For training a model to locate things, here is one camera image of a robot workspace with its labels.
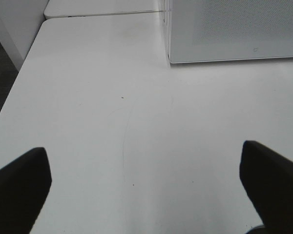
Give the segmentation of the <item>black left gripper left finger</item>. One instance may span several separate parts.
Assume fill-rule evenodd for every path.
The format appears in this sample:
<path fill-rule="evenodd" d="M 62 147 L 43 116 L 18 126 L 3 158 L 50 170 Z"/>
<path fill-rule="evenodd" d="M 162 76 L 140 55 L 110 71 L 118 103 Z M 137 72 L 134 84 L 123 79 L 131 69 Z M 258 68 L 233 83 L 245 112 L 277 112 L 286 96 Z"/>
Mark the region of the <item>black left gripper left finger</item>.
<path fill-rule="evenodd" d="M 46 201 L 52 176 L 45 148 L 0 169 L 0 234 L 28 234 Z"/>

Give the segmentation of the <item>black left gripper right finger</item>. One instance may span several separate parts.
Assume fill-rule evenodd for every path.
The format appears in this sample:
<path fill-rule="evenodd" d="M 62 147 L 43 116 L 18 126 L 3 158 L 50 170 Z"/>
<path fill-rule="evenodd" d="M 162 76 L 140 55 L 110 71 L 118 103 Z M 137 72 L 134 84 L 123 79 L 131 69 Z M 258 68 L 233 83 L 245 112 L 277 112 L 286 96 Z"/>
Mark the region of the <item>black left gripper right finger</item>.
<path fill-rule="evenodd" d="M 243 143 L 239 176 L 269 234 L 293 234 L 293 162 L 252 140 Z"/>

